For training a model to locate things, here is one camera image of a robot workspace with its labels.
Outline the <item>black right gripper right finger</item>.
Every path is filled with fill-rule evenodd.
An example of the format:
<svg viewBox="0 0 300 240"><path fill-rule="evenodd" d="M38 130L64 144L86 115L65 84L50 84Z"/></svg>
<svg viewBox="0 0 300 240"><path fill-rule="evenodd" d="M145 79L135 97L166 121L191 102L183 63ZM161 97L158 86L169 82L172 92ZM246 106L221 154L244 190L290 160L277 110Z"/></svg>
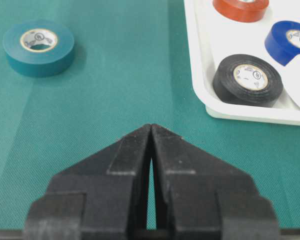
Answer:
<svg viewBox="0 0 300 240"><path fill-rule="evenodd" d="M271 202L253 178L153 124L156 220L175 240L278 240Z"/></svg>

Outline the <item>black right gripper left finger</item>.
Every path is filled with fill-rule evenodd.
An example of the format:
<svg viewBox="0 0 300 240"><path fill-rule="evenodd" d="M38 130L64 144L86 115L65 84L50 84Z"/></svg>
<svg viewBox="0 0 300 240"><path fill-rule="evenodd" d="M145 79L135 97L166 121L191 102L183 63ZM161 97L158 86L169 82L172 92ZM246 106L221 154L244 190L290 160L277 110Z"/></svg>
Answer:
<svg viewBox="0 0 300 240"><path fill-rule="evenodd" d="M127 240L147 225L151 126L57 173L30 207L26 240Z"/></svg>

